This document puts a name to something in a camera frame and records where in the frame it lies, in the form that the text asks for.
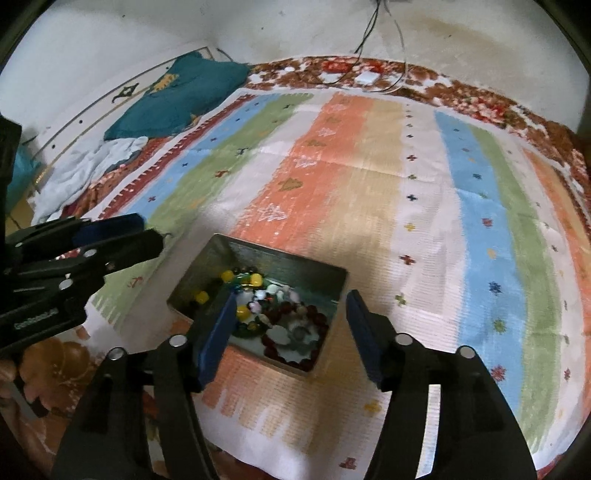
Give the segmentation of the left human hand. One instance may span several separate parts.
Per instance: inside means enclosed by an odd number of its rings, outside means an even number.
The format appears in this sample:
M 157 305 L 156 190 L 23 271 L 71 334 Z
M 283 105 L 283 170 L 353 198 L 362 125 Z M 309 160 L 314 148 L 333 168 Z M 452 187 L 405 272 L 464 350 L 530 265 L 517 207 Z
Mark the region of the left human hand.
M 18 370 L 11 360 L 2 359 L 1 376 L 1 408 L 12 408 L 18 413 L 29 414 L 30 406 L 24 396 L 23 387 L 18 383 Z

